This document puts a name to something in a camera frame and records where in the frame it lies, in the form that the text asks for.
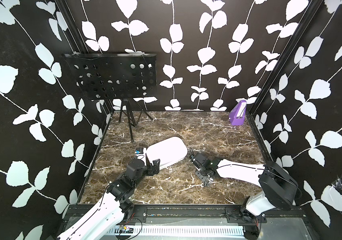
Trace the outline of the pile of chrome sockets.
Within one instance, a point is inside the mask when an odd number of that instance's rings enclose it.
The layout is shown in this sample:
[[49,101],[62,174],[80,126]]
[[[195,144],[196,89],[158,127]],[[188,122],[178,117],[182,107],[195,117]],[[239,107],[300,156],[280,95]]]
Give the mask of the pile of chrome sockets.
[[203,181],[203,186],[208,187],[214,181],[214,179],[211,177],[203,177],[202,181]]

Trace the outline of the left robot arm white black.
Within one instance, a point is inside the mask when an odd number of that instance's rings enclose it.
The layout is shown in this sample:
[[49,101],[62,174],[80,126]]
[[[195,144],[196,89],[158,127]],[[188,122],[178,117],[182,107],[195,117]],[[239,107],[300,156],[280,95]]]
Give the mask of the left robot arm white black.
[[133,212],[134,205],[129,201],[138,183],[146,176],[160,172],[160,159],[150,162],[134,158],[126,171],[109,184],[102,198],[75,224],[61,233],[58,240],[99,240],[110,229],[122,222],[125,215]]

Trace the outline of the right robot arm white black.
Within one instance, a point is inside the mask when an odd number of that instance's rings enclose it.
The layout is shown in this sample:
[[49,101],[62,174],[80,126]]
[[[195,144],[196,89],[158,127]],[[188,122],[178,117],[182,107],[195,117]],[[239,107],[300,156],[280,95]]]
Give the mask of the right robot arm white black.
[[201,153],[191,152],[190,161],[196,167],[196,175],[204,186],[214,179],[234,179],[254,184],[262,190],[247,197],[239,210],[233,214],[250,222],[271,209],[289,211],[298,197],[298,183],[278,164],[252,165],[242,164],[226,159],[209,160]]

